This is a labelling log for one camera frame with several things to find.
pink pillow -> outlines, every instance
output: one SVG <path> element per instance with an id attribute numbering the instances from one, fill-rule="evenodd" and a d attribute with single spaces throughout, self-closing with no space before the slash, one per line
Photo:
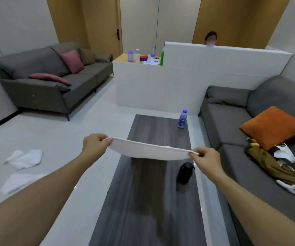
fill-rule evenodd
<path id="1" fill-rule="evenodd" d="M 64 53 L 61 57 L 72 74 L 79 73 L 81 70 L 84 70 L 85 67 L 76 50 Z"/>
<path id="2" fill-rule="evenodd" d="M 34 79 L 58 82 L 66 86 L 71 86 L 71 83 L 67 79 L 60 78 L 56 75 L 49 74 L 49 73 L 33 73 L 33 74 L 30 74 L 28 77 L 34 78 Z"/>

person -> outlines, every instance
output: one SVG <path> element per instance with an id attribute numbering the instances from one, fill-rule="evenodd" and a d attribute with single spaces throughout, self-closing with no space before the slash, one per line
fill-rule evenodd
<path id="1" fill-rule="evenodd" d="M 112 143 L 105 134 L 85 137 L 82 152 L 60 169 L 0 203 L 0 245 L 39 245 L 83 173 Z M 211 148 L 189 153 L 198 168 L 222 191 L 255 246 L 295 245 L 295 223 L 228 177 Z"/>
<path id="2" fill-rule="evenodd" d="M 218 35 L 215 31 L 210 31 L 207 36 L 205 37 L 205 44 L 207 46 L 214 46 L 214 45 L 217 45 L 216 42 L 217 42 L 217 38 L 218 38 Z"/>

sofa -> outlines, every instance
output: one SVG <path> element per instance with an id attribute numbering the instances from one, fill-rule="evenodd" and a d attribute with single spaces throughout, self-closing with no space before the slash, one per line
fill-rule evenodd
<path id="1" fill-rule="evenodd" d="M 74 42 L 60 43 L 40 49 L 0 57 L 0 81 L 18 108 L 69 114 L 113 73 L 112 54 L 94 55 L 96 63 L 71 74 L 60 57 L 77 50 Z M 30 79 L 32 73 L 49 73 L 66 79 L 72 86 L 58 82 Z"/>
<path id="2" fill-rule="evenodd" d="M 295 117 L 295 82 L 275 76 L 255 90 L 210 86 L 199 116 L 224 171 L 246 190 L 295 222 L 295 195 L 281 188 L 244 154 L 247 135 L 239 127 L 271 106 Z M 295 144 L 289 146 L 295 156 Z M 230 245 L 253 245 L 218 190 Z"/>

dark hair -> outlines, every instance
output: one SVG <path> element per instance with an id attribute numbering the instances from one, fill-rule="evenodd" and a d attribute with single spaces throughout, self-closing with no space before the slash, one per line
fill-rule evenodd
<path id="1" fill-rule="evenodd" d="M 207 36 L 205 37 L 205 41 L 207 41 L 207 39 L 210 37 L 210 36 L 212 36 L 212 35 L 215 35 L 215 38 L 217 39 L 218 38 L 218 35 L 217 35 L 217 33 L 215 32 L 215 31 L 210 31 L 208 34 L 207 34 Z"/>

hand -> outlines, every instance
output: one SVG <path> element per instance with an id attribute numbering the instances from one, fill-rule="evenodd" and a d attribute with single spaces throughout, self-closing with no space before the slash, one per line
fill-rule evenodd
<path id="1" fill-rule="evenodd" d="M 199 153 L 199 156 L 194 153 L 188 153 L 188 155 L 195 161 L 202 173 L 213 183 L 226 176 L 221 166 L 220 154 L 216 150 L 213 148 L 199 147 L 193 149 L 193 151 Z"/>
<path id="2" fill-rule="evenodd" d="M 79 155 L 81 161 L 87 164 L 89 168 L 97 161 L 106 151 L 106 148 L 113 142 L 113 139 L 103 141 L 108 138 L 105 134 L 90 134 L 84 138 L 83 150 Z"/>

